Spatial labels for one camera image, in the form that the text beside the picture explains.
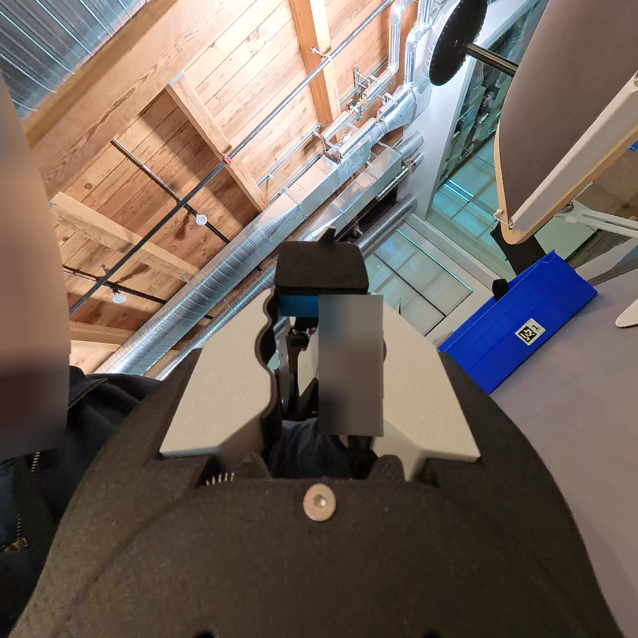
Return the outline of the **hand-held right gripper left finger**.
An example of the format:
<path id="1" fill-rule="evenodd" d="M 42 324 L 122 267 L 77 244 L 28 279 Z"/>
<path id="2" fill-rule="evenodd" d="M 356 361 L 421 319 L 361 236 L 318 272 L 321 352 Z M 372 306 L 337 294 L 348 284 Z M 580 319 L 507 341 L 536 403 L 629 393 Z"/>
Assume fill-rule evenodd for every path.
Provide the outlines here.
<path id="1" fill-rule="evenodd" d="M 167 458 L 262 454 L 276 407 L 275 298 L 256 298 L 204 344 L 159 452 Z"/>

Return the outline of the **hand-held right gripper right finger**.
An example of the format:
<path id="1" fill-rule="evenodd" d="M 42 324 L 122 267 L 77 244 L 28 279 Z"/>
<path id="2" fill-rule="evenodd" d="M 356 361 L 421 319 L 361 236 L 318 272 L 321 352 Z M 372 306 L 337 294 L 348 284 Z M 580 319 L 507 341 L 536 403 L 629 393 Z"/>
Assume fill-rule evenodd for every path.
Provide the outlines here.
<path id="1" fill-rule="evenodd" d="M 372 449 L 396 456 L 412 479 L 428 459 L 480 458 L 439 352 L 397 311 L 383 310 L 383 433 Z"/>

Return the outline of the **blue black felt eraser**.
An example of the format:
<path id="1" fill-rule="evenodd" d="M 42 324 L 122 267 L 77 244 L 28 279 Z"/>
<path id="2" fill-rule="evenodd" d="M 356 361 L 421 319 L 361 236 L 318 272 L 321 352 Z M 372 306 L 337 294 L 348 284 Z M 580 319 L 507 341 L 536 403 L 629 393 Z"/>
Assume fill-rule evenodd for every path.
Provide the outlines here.
<path id="1" fill-rule="evenodd" d="M 277 256 L 274 291 L 278 316 L 317 318 L 322 295 L 365 295 L 369 278 L 353 243 L 285 242 Z"/>

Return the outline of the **blue plastic bin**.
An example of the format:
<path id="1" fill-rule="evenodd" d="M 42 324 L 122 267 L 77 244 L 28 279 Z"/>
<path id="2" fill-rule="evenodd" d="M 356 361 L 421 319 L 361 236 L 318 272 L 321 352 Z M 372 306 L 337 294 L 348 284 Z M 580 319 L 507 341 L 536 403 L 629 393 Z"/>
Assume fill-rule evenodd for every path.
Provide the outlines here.
<path id="1" fill-rule="evenodd" d="M 508 282 L 438 349 L 491 394 L 598 294 L 555 251 Z"/>

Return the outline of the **white jointed stand arm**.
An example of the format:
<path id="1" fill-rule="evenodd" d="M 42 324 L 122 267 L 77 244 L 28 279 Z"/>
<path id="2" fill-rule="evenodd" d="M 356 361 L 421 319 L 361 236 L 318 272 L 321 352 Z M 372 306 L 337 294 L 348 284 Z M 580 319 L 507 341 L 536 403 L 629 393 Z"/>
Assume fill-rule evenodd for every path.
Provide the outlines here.
<path id="1" fill-rule="evenodd" d="M 594 211 L 577 200 L 571 201 L 557 215 L 568 223 L 580 223 L 628 238 L 637 238 L 637 221 Z"/>

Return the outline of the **person's left forearm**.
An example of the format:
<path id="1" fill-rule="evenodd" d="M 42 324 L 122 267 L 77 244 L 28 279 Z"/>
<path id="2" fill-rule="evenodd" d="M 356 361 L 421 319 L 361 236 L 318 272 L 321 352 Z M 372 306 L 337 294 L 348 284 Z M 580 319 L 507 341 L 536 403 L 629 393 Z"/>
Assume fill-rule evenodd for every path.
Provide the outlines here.
<path id="1" fill-rule="evenodd" d="M 366 436 L 327 435 L 318 419 L 285 421 L 267 459 L 275 479 L 366 479 L 377 455 Z"/>

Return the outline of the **person's dark zip jacket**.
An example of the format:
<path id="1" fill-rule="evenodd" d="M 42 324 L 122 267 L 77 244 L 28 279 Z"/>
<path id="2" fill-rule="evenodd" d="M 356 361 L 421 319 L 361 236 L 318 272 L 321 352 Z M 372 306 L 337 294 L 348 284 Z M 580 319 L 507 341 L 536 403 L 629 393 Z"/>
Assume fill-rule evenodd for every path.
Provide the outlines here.
<path id="1" fill-rule="evenodd" d="M 31 597 L 76 489 L 122 421 L 161 384 L 131 374 L 69 369 L 61 447 L 1 461 L 1 636 Z"/>

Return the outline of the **black office chair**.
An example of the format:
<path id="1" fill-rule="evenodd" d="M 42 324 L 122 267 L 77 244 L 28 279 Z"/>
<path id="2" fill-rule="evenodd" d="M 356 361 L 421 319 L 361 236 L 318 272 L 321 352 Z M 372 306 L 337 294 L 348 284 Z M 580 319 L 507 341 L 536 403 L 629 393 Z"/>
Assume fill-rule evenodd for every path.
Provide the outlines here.
<path id="1" fill-rule="evenodd" d="M 515 275 L 520 275 L 547 254 L 534 236 L 520 244 L 507 243 L 503 238 L 501 223 L 496 224 L 490 235 L 503 252 Z"/>

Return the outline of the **black disc-top floor lamp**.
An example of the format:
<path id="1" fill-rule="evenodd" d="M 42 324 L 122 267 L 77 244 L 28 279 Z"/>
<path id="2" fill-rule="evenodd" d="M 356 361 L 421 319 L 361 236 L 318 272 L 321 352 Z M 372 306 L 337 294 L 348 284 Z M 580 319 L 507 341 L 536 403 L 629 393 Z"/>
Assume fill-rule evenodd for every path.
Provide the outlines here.
<path id="1" fill-rule="evenodd" d="M 513 77 L 518 65 L 475 43 L 483 27 L 488 1 L 450 1 L 431 26 L 433 46 L 427 58 L 427 76 L 441 86 L 457 74 L 467 57 Z"/>

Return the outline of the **large round metal duct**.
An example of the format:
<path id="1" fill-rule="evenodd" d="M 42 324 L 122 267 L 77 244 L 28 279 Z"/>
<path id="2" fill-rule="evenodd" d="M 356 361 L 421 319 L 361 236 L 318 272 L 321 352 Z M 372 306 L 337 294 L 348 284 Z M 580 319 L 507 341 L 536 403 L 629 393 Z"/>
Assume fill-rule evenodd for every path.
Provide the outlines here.
<path id="1" fill-rule="evenodd" d="M 352 243 L 360 249 L 363 257 L 367 257 L 402 224 L 407 216 L 416 210 L 417 205 L 418 201 L 413 195 L 406 195 L 402 199 L 393 201 L 387 197 L 382 198 L 376 202 L 374 209 L 363 217 L 364 233 Z M 197 331 L 194 337 L 187 340 L 181 350 L 166 361 L 160 361 L 153 366 L 149 373 L 150 377 L 165 379 L 190 352 L 203 347 L 214 334 L 233 321 L 262 293 L 272 289 L 275 267 L 276 259 L 272 259 L 262 273 L 247 278 L 245 285 L 238 289 L 238 296 L 232 299 L 206 326 Z"/>
<path id="2" fill-rule="evenodd" d="M 363 140 L 340 164 L 321 157 L 243 229 L 94 373 L 148 372 L 204 315 L 371 158 Z"/>

